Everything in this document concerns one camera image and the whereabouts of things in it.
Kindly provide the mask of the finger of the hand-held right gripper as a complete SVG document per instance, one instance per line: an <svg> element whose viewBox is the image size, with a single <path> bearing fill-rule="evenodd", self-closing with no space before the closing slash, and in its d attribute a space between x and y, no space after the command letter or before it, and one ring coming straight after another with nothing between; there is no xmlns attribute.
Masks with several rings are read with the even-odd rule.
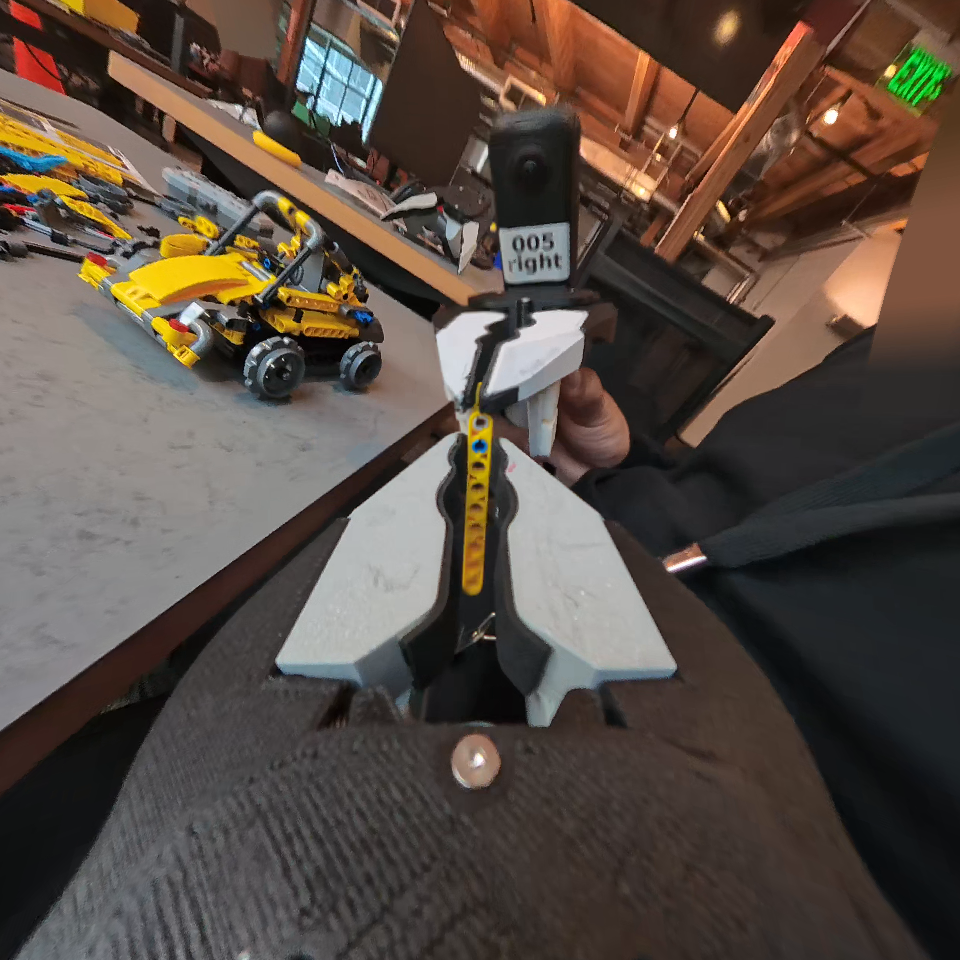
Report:
<svg viewBox="0 0 960 960"><path fill-rule="evenodd" d="M479 408L499 412L527 402L577 371L583 362L589 318L584 309L536 311L532 323L495 348L483 380Z"/></svg>
<svg viewBox="0 0 960 960"><path fill-rule="evenodd" d="M443 388L455 410L467 409L467 393L482 350L479 342L501 322L501 312L463 310L449 319L436 334Z"/></svg>

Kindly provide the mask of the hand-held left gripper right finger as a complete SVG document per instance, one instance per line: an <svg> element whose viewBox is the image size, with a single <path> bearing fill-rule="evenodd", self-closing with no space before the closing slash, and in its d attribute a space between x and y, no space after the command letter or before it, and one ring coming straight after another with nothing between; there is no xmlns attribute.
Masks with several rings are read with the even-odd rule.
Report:
<svg viewBox="0 0 960 960"><path fill-rule="evenodd" d="M495 487L497 653L548 727L572 691L674 676L677 662L601 515L510 440Z"/></svg>

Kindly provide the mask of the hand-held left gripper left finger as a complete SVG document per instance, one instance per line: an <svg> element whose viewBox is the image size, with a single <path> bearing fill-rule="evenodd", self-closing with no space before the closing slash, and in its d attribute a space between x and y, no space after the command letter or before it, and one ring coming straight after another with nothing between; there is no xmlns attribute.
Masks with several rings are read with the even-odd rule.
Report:
<svg viewBox="0 0 960 960"><path fill-rule="evenodd" d="M276 656L281 674L412 688L402 642L441 608L453 544L441 491L460 440L442 439L352 512Z"/></svg>

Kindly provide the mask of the long yellow brick beam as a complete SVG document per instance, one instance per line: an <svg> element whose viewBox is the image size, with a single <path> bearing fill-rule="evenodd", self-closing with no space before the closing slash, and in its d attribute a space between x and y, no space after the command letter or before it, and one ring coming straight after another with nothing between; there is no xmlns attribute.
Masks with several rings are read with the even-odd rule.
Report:
<svg viewBox="0 0 960 960"><path fill-rule="evenodd" d="M485 457L475 457L472 453L472 444L477 438L487 441ZM466 430L462 545L462 592L468 597L479 596L484 588L494 441L492 418L481 411L470 414Z"/></svg>

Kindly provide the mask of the yellow brick toy car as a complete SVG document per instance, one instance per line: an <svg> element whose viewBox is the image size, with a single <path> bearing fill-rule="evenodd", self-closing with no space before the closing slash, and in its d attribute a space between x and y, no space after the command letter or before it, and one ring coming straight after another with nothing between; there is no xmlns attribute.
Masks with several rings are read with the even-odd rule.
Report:
<svg viewBox="0 0 960 960"><path fill-rule="evenodd" d="M218 352L259 401L287 402L314 369L364 392L384 332L366 280L311 216L276 191L229 227L161 239L147 262L90 252L78 277L188 369Z"/></svg>

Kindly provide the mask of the person's right forearm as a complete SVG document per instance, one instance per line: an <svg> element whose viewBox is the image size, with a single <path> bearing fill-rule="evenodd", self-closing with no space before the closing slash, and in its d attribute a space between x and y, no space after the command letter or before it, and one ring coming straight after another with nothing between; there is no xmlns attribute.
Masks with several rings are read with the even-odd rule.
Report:
<svg viewBox="0 0 960 960"><path fill-rule="evenodd" d="M673 547L958 423L957 370L882 370L873 341L860 334L737 404L682 454L636 439L623 464L587 472L572 490L642 543Z"/></svg>

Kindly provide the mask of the person's right hand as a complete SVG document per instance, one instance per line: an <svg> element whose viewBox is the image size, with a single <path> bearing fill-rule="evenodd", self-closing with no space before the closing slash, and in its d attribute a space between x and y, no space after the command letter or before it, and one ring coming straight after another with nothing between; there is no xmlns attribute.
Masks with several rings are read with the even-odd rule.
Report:
<svg viewBox="0 0 960 960"><path fill-rule="evenodd" d="M571 487L591 471L617 467L630 448L627 419L598 374L582 367L564 378L549 458L558 480Z"/></svg>

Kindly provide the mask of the idle black grey gripper device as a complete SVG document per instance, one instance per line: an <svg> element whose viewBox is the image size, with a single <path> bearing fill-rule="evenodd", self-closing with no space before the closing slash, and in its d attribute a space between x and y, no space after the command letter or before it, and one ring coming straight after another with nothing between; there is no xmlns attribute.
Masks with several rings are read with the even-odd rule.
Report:
<svg viewBox="0 0 960 960"><path fill-rule="evenodd" d="M496 266L496 204L492 188L449 185L427 189L409 181L389 198L380 222L432 250L462 274L469 266Z"/></svg>

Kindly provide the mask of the large dark display panel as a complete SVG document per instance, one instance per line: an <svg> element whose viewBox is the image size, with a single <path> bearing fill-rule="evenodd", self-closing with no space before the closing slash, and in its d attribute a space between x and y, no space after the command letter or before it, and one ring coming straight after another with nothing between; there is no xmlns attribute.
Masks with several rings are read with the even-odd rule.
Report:
<svg viewBox="0 0 960 960"><path fill-rule="evenodd" d="M479 124L482 98L427 2L414 2L366 145L427 187L449 185Z"/></svg>

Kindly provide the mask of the black office chair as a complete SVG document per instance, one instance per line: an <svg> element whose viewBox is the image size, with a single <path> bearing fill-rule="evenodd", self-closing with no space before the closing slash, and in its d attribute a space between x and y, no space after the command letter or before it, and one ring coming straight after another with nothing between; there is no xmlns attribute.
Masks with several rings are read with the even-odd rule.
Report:
<svg viewBox="0 0 960 960"><path fill-rule="evenodd" d="M620 232L604 238L582 280L617 311L613 341L591 346L584 365L630 431L660 443L694 419L775 325Z"/></svg>

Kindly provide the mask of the paper sheet with drawings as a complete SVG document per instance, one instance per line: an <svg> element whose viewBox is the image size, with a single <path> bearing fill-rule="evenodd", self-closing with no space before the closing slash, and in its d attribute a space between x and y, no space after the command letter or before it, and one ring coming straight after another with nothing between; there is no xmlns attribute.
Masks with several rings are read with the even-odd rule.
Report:
<svg viewBox="0 0 960 960"><path fill-rule="evenodd" d="M336 170L327 171L324 182L378 218L383 218L397 206L390 194L380 186L348 177Z"/></svg>

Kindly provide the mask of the wood rimmed grey table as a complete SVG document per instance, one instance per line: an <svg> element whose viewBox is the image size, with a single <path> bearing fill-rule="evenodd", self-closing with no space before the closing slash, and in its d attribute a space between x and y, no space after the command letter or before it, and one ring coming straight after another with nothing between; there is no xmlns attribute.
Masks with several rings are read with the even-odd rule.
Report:
<svg viewBox="0 0 960 960"><path fill-rule="evenodd" d="M276 186L306 210L318 215L325 224L375 251L397 270L416 278L420 285L432 289L439 299L465 305L475 296L502 291L499 271L468 266L459 273L454 265L432 250L417 246L390 225L380 222L348 195L328 186L320 172L308 165L300 169L291 167L258 147L249 127L223 110L208 105L175 79L154 73L114 51L109 53L107 69L109 76L119 85L174 117L187 132L231 157L246 171Z"/></svg>

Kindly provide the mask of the grey brick battery box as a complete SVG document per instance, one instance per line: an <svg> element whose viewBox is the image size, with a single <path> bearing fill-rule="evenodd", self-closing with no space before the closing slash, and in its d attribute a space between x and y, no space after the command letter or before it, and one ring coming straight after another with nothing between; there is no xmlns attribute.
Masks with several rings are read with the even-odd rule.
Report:
<svg viewBox="0 0 960 960"><path fill-rule="evenodd" d="M228 226L244 214L250 203L203 175L186 168L162 170L165 196L213 220Z"/></svg>

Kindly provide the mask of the green exit sign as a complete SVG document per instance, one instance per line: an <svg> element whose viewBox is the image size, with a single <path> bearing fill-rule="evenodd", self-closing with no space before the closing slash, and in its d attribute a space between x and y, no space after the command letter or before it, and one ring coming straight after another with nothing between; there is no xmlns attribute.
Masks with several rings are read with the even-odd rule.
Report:
<svg viewBox="0 0 960 960"><path fill-rule="evenodd" d="M956 79L956 69L925 46L910 43L886 68L877 87L912 114L922 115Z"/></svg>

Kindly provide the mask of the pile of small brick parts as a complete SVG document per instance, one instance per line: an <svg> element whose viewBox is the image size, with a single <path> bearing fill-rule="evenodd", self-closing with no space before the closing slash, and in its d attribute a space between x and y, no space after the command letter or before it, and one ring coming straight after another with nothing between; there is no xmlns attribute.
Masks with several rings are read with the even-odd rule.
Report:
<svg viewBox="0 0 960 960"><path fill-rule="evenodd" d="M1 194L2 229L18 222L51 243L107 256L160 235L138 221L141 208L155 208L162 199L154 189L117 187L84 175L22 173L1 163Z"/></svg>

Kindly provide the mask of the bundle of yellow beams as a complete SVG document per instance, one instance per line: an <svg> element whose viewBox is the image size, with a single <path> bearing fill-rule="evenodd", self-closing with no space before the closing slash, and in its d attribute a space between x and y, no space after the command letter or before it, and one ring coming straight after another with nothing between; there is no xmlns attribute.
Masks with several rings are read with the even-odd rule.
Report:
<svg viewBox="0 0 960 960"><path fill-rule="evenodd" d="M51 174L65 176L68 180L75 181L85 176L111 186L123 187L126 184L124 175L117 168L5 114L1 117L1 146L36 157L41 154L65 157L68 164Z"/></svg>

